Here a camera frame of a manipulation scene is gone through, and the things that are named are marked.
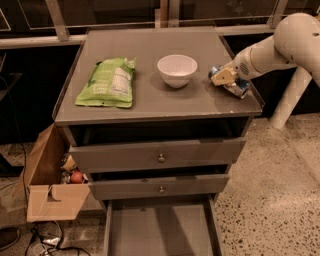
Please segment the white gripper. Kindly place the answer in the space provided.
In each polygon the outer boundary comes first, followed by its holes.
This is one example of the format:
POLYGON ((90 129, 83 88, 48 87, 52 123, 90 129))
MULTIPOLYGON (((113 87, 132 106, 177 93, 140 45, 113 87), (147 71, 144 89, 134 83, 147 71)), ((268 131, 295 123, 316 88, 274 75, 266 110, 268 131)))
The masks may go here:
POLYGON ((240 51, 233 59, 233 68, 213 67, 211 80, 215 86, 232 84, 238 77, 250 80, 255 74, 255 69, 251 61, 251 47, 240 51))

